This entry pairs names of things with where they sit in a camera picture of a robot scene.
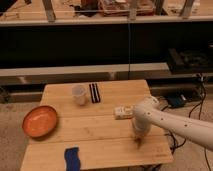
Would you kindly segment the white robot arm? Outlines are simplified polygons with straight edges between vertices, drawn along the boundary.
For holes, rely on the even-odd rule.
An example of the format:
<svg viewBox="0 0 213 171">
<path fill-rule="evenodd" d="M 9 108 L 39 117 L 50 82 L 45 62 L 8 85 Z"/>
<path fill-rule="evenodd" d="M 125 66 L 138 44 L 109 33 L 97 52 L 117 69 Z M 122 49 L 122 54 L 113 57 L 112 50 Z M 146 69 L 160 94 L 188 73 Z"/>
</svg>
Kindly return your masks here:
<svg viewBox="0 0 213 171">
<path fill-rule="evenodd" d="M 163 112 L 158 105 L 158 99 L 149 96 L 133 106 L 132 127 L 138 138 L 155 125 L 213 151 L 213 123 Z"/>
</svg>

